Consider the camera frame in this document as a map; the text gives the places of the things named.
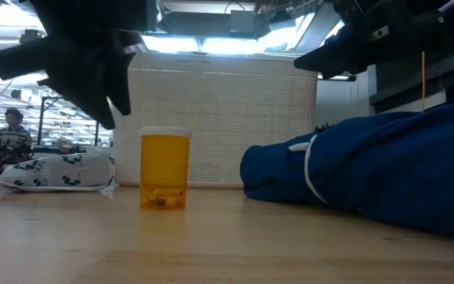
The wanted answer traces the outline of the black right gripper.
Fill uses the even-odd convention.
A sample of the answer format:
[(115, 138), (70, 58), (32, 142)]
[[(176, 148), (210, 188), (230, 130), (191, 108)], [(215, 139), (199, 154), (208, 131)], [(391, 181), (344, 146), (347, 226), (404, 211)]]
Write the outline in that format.
[(386, 61), (394, 50), (433, 50), (454, 44), (454, 1), (337, 0), (344, 27), (297, 58), (297, 69), (325, 77), (358, 74)]

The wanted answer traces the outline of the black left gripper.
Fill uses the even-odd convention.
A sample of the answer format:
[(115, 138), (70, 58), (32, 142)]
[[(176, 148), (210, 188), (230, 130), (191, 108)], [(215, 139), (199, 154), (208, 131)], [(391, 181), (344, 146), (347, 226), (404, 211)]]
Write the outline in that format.
[[(154, 31), (155, 0), (30, 0), (47, 35), (71, 39), (110, 31), (106, 90), (123, 115), (131, 114), (128, 67), (142, 42), (140, 32)], [(105, 129), (115, 122), (102, 83), (104, 67), (92, 49), (70, 39), (45, 37), (0, 50), (0, 78), (9, 80), (44, 72), (37, 81), (80, 108)]]

